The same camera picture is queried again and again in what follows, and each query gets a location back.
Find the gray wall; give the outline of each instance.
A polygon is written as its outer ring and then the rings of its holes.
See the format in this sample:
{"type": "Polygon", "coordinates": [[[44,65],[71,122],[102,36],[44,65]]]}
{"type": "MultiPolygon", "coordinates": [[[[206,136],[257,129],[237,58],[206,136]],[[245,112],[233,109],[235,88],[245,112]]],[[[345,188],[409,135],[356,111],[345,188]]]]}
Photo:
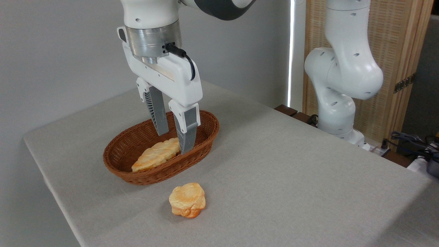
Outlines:
{"type": "MultiPolygon", "coordinates": [[[[22,137],[134,89],[122,15],[119,0],[0,2],[0,246],[78,245],[22,137]]],[[[184,8],[180,23],[204,80],[285,103],[289,1],[258,0],[231,22],[184,8]]]]}

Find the oval bread loaf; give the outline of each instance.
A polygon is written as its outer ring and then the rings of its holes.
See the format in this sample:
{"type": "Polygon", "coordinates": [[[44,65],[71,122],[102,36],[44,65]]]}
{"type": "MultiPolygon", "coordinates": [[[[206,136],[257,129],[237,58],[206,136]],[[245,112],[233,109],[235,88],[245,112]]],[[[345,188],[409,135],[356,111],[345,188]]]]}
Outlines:
{"type": "Polygon", "coordinates": [[[179,151],[178,138],[156,143],[142,153],[131,169],[133,172],[151,169],[172,159],[179,151]]]}

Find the bread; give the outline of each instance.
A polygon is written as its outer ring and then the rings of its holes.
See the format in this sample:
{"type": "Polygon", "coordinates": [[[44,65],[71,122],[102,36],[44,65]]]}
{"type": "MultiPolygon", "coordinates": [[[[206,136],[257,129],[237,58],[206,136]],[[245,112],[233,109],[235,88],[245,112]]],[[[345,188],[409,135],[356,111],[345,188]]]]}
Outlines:
{"type": "Polygon", "coordinates": [[[172,213],[187,218],[195,218],[206,207],[204,190],[198,183],[188,183],[176,187],[169,196],[172,213]]]}
{"type": "Polygon", "coordinates": [[[142,153],[131,169],[133,172],[151,169],[170,160],[179,151],[178,138],[156,143],[142,153]]]}

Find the wooden panel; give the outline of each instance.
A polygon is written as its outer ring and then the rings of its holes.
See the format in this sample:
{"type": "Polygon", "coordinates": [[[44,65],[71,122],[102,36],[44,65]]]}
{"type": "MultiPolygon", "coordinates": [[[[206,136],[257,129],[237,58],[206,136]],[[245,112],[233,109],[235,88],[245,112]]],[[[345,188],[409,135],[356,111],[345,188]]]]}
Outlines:
{"type": "MultiPolygon", "coordinates": [[[[404,44],[405,56],[401,61],[399,77],[400,81],[416,72],[417,64],[421,53],[422,44],[424,42],[427,30],[428,20],[430,19],[430,11],[433,0],[415,1],[412,8],[412,16],[410,17],[408,30],[406,33],[406,43],[404,44]]],[[[401,131],[410,99],[412,85],[403,88],[399,92],[395,114],[392,115],[386,129],[386,138],[390,138],[392,131],[401,131]]]]}
{"type": "MultiPolygon", "coordinates": [[[[394,94],[396,83],[416,70],[425,35],[426,9],[432,0],[372,0],[369,44],[383,70],[384,83],[369,100],[356,100],[354,127],[366,137],[381,141],[402,122],[411,87],[394,94]]],[[[324,37],[326,0],[307,0],[306,54],[317,47],[330,47],[324,37]]],[[[303,112],[318,113],[316,94],[308,76],[304,80],[303,112]]]]}

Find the black cable bundle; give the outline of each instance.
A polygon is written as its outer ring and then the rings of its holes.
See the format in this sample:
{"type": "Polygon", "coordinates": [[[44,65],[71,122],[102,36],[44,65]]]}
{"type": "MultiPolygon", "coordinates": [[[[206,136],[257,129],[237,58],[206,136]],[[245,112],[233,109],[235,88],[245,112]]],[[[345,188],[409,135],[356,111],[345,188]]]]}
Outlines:
{"type": "Polygon", "coordinates": [[[423,158],[426,161],[429,161],[431,159],[433,159],[436,162],[439,162],[439,158],[437,154],[434,154],[436,152],[439,152],[439,148],[432,146],[426,142],[424,142],[421,138],[419,138],[419,136],[417,135],[413,135],[413,134],[405,134],[402,132],[398,132],[398,131],[394,131],[391,133],[391,139],[392,140],[401,140],[404,143],[410,143],[411,145],[418,147],[418,149],[415,150],[410,150],[407,149],[405,147],[402,147],[401,145],[398,145],[396,143],[393,143],[391,141],[389,141],[388,139],[384,139],[384,142],[390,143],[406,152],[409,152],[410,155],[416,155],[418,156],[415,159],[418,158],[423,158]]]}

